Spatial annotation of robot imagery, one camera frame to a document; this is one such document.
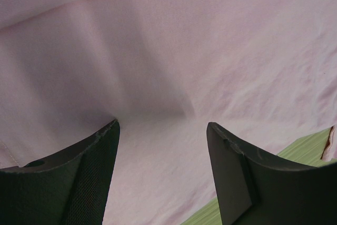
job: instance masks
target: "pink bedsheet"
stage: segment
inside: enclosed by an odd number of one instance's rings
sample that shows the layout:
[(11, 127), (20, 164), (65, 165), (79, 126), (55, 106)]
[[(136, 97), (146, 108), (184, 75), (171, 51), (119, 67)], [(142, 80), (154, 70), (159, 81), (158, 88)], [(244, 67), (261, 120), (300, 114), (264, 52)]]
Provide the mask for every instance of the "pink bedsheet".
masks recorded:
[(0, 0), (0, 167), (118, 118), (104, 224), (180, 224), (215, 197), (209, 121), (272, 153), (337, 124), (336, 17), (337, 0)]

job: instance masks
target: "green mat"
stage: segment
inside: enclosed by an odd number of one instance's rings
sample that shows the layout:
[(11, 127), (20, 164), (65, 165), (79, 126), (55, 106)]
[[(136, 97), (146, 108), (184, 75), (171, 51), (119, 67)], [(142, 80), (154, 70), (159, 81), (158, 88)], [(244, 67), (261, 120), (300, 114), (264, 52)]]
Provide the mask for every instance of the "green mat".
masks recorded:
[[(279, 153), (279, 156), (297, 163), (315, 167), (331, 162), (320, 160), (329, 136), (330, 129), (300, 138)], [(182, 225), (222, 225), (217, 198), (192, 215)]]

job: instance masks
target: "pink cloth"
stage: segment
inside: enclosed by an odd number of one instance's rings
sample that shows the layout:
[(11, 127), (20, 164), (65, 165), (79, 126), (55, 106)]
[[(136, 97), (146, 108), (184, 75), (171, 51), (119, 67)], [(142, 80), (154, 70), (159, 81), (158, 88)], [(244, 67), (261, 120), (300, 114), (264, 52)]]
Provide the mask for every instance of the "pink cloth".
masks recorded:
[(0, 0), (0, 166), (118, 118), (104, 224), (180, 224), (215, 197), (208, 121), (273, 153), (337, 124), (336, 16), (337, 0)]

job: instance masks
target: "black plastic part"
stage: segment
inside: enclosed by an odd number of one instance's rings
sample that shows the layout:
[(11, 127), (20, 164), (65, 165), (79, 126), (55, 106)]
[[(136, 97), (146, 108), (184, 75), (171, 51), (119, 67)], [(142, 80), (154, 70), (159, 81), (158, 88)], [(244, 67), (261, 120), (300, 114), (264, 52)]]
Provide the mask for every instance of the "black plastic part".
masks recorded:
[(337, 163), (295, 163), (217, 123), (207, 141), (223, 225), (337, 224)]
[(0, 224), (102, 224), (119, 136), (115, 120), (53, 155), (1, 169)]

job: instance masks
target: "green striped surface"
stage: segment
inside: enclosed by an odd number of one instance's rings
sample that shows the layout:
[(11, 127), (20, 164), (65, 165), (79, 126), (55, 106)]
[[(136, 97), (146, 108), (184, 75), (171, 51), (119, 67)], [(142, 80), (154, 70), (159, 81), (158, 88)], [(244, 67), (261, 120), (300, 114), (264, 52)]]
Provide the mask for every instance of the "green striped surface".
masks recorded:
[[(330, 129), (300, 138), (279, 153), (279, 156), (297, 163), (303, 163), (315, 167), (323, 166), (331, 162), (320, 160), (329, 137)], [(222, 225), (219, 204), (217, 198), (192, 215), (182, 225)]]

